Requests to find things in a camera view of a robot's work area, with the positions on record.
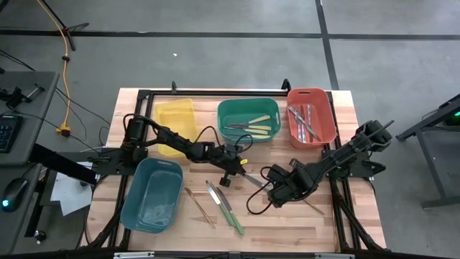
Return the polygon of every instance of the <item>wooden tabletop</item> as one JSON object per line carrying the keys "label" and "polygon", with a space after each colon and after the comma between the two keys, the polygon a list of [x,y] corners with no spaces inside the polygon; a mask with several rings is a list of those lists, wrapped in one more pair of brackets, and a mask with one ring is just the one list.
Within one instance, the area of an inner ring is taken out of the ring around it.
{"label": "wooden tabletop", "polygon": [[[125,114],[134,111],[138,90],[138,88],[120,89],[107,140],[109,147],[120,146],[124,136],[122,118]],[[344,144],[354,136],[358,127],[353,100],[350,91],[332,91],[332,94],[341,141]],[[154,108],[155,104],[183,98],[184,96],[156,96]],[[217,128],[216,109],[220,101],[235,99],[235,97],[227,96],[187,96],[186,98],[193,100],[198,130],[208,125]],[[291,158],[297,158],[303,163],[316,162],[321,152],[321,149],[297,150],[291,146],[285,112],[286,98],[275,97],[273,99],[280,108],[282,129],[271,142],[254,144],[249,151],[242,153],[242,157],[249,161],[244,165],[246,171],[262,182],[264,181],[259,171],[263,166],[276,163],[290,170],[288,163]],[[150,132],[149,138],[153,137],[155,135]],[[212,131],[206,131],[201,141],[215,141]],[[149,156],[165,158],[157,152],[155,146],[149,147]],[[337,250],[331,190],[328,181],[321,182],[318,190],[308,197],[311,203],[325,212],[325,216],[302,201],[287,203],[280,209],[270,207],[264,214],[255,216],[247,211],[246,201],[258,188],[241,176],[233,177],[230,187],[222,187],[221,190],[245,228],[245,235],[241,236],[235,228],[228,226],[219,207],[213,202],[206,189],[206,180],[213,182],[216,186],[219,185],[223,171],[209,164],[191,163],[185,158],[174,159],[174,161],[182,166],[184,187],[188,187],[195,194],[200,205],[216,225],[216,229],[211,228],[199,208],[183,190],[172,226],[157,235],[133,231],[129,242],[130,250],[238,250],[247,252],[334,252]],[[88,216],[90,241],[104,228],[114,213],[120,178],[120,176],[107,177],[94,193]],[[131,184],[132,177],[130,178],[128,186]],[[356,217],[377,244],[385,247],[377,203],[371,186],[362,179],[350,178],[350,187]],[[267,204],[267,195],[261,192],[251,200],[250,207],[253,211],[259,211]],[[351,245],[350,228],[346,219],[344,226],[347,241]],[[123,226],[120,224],[117,244],[121,239],[122,230]]]}

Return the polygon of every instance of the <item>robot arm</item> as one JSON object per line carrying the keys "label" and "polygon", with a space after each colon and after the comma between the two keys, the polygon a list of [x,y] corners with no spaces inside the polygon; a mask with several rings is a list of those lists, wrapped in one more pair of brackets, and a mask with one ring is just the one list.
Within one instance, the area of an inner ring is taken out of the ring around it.
{"label": "robot arm", "polygon": [[[235,176],[237,173],[246,173],[241,164],[239,153],[243,148],[238,145],[215,146],[214,142],[191,142],[178,133],[171,131],[156,123],[154,120],[138,115],[127,114],[124,119],[125,135],[121,149],[124,156],[124,165],[136,165],[147,157],[146,147],[155,144],[164,144],[185,154],[186,158],[194,163],[210,163],[218,168],[225,170],[225,175],[219,182],[222,186],[229,187],[231,181],[229,175]],[[148,126],[153,128],[157,138],[154,140],[143,141]]]}
{"label": "robot arm", "polygon": [[[268,172],[268,179],[273,189],[268,191],[268,199],[276,208],[289,201],[300,201],[312,194],[321,179],[327,173],[331,177],[340,178],[343,170],[348,171],[358,156],[367,151],[381,152],[390,144],[391,134],[386,130],[394,121],[382,126],[377,120],[369,121],[356,130],[343,147],[327,155],[318,163],[302,164],[296,159],[290,161],[291,172],[273,165]],[[371,168],[374,173],[385,169],[384,166]]]}

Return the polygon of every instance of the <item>green handle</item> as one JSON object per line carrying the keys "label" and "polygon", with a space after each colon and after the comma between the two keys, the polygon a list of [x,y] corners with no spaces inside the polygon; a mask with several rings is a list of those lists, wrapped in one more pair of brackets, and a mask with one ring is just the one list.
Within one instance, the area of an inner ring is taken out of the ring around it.
{"label": "green handle", "polygon": [[227,219],[227,222],[229,223],[230,226],[235,227],[235,222],[233,222],[233,219],[230,216],[230,213],[225,209],[223,204],[219,204],[221,207],[222,213],[224,213],[225,218]]}
{"label": "green handle", "polygon": [[235,222],[236,229],[238,230],[238,233],[240,235],[244,235],[244,228],[243,226],[239,223],[238,219],[236,219],[236,216],[233,212],[230,212],[230,216],[233,219],[233,222]]}

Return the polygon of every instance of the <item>gray floor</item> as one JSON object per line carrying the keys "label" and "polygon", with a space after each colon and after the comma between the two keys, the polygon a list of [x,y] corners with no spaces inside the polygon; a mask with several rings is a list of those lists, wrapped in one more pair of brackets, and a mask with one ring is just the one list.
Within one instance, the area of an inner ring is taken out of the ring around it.
{"label": "gray floor", "polygon": [[[49,3],[69,25],[90,22],[88,29],[319,32],[314,0]],[[460,33],[460,2],[455,0],[323,0],[323,6],[330,33]],[[0,27],[54,29],[37,3],[25,0],[8,5],[0,14]],[[179,87],[279,88],[289,78],[294,87],[331,88],[321,40],[79,37],[76,44],[77,52],[70,54],[70,95],[107,119],[119,88],[169,86],[171,80]],[[394,119],[389,131],[396,135],[459,92],[459,44],[332,40],[331,48],[340,89],[352,91],[359,122]],[[61,72],[63,44],[58,37],[0,36],[0,49],[37,70]],[[0,59],[0,66],[25,70],[5,59]],[[63,88],[62,81],[58,87]],[[62,100],[54,98],[47,118],[60,124],[63,108]],[[103,122],[75,110],[87,125],[86,143],[99,146]],[[70,124],[76,135],[83,134],[75,117]],[[56,136],[49,125],[43,127],[39,142],[55,150],[86,148]],[[394,141],[373,158],[387,165],[375,186],[388,248],[460,258],[460,206],[426,212],[420,207],[438,194],[418,143]],[[25,240],[17,252],[75,247],[84,212],[64,219],[55,216],[57,212],[47,213],[50,217],[40,224],[50,231],[49,240],[40,246]]]}

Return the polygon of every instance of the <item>keyboard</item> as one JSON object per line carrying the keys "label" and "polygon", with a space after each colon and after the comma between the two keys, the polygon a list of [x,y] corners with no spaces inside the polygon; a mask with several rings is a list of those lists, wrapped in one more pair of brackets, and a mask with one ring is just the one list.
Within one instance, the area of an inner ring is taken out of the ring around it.
{"label": "keyboard", "polygon": [[0,115],[0,153],[9,153],[21,128],[21,122],[21,116]]}

